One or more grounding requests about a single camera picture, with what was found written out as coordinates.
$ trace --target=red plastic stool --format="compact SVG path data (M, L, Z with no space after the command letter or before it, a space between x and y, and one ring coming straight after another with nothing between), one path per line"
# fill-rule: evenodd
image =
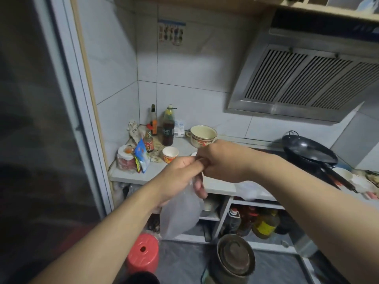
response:
M158 268L158 240L150 234L141 234L125 260L130 274L140 271L154 273Z

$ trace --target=black wok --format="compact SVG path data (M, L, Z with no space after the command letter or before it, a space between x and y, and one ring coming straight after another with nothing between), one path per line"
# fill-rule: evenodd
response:
M309 138L301 137L297 133L283 136L282 145L289 158L296 159L297 162L308 167L322 167L328 175L342 183L347 189L357 192L355 186L330 167L338 163L338 157L329 148Z

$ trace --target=gray floor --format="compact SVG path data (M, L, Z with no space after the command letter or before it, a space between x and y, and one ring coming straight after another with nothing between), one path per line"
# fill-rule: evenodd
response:
M155 273L162 284L198 284L214 246L161 241ZM298 258L290 254L254 251L256 267L249 283L308 284Z

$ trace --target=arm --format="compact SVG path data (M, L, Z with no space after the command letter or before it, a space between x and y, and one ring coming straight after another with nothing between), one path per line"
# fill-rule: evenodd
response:
M204 161L179 157L136 191L88 235L43 270L31 284L111 284L151 211L183 190ZM197 191L204 188L196 182Z
M255 181L286 208L351 283L377 283L379 212L281 157L222 140L199 149L205 176Z

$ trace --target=range hood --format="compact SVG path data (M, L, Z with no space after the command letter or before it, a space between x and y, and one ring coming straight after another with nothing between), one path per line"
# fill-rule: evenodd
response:
M260 23L227 108L340 122L378 80L379 23L277 9Z

